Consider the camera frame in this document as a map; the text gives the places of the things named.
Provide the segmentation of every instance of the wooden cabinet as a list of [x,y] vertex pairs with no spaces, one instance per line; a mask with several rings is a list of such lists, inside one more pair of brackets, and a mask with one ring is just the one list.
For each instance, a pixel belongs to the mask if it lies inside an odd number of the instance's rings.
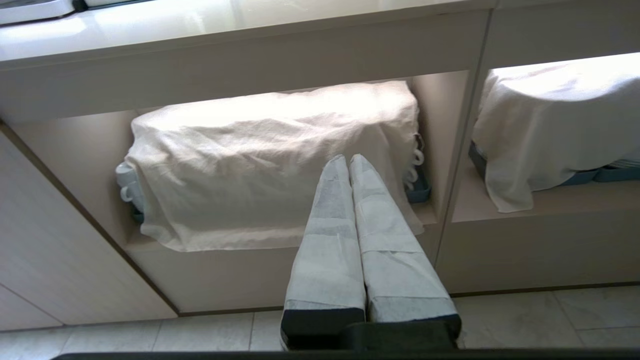
[[54,326],[62,323],[0,285],[0,331]]
[[176,316],[4,134],[0,169],[2,329]]
[[552,1],[492,13],[436,261],[450,292],[638,280],[640,182],[558,186],[535,192],[532,210],[499,213],[467,151],[491,69],[639,52],[639,13],[636,0]]

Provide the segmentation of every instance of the shelf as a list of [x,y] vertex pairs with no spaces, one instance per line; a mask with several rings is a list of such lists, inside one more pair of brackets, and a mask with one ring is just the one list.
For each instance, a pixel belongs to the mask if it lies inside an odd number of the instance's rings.
[[640,209],[640,181],[591,182],[534,192],[532,210],[503,214],[498,212],[489,198],[484,181],[469,158],[465,156],[460,165],[460,190],[452,222]]
[[140,226],[136,227],[133,233],[131,233],[131,237],[125,246],[125,250],[127,252],[148,252],[163,249],[168,248],[157,242],[155,239],[147,235],[142,235],[142,233],[140,233]]
[[411,208],[415,213],[415,216],[420,219],[422,225],[429,226],[437,224],[436,212],[433,209],[431,201],[423,202],[422,204],[412,204]]

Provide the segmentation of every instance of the baseboard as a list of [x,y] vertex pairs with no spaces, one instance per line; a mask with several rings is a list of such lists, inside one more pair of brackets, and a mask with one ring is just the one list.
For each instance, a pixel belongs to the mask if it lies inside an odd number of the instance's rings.
[[584,285],[567,285],[567,286],[548,286],[546,288],[526,288],[526,289],[508,289],[508,290],[493,290],[493,291],[474,291],[470,293],[453,293],[451,297],[470,297],[481,295],[502,295],[513,293],[535,293],[540,291],[558,291],[558,290],[576,290],[576,289],[591,289],[591,288],[614,288],[618,286],[637,286],[640,285],[640,281],[630,282],[610,282],[606,284],[584,284]]
[[282,310],[284,306],[270,306],[270,307],[252,307],[249,309],[229,309],[229,310],[212,310],[212,311],[193,311],[190,313],[178,313],[181,318],[188,316],[204,316],[204,315],[222,315],[222,314],[242,314],[242,313],[260,313],[263,311],[277,311]]

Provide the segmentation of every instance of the tile floor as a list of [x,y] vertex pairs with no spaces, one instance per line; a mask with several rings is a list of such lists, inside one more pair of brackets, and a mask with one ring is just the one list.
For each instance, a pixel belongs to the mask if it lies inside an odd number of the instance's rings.
[[[640,348],[640,286],[454,299],[461,347]],[[280,350],[281,311],[0,332],[0,359],[71,352]]]

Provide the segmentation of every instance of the cabinet door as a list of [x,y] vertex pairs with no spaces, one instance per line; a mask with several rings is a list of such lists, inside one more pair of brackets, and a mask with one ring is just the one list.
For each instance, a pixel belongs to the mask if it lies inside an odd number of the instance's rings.
[[65,324],[176,317],[4,134],[0,283]]
[[0,331],[62,326],[62,323],[0,285]]

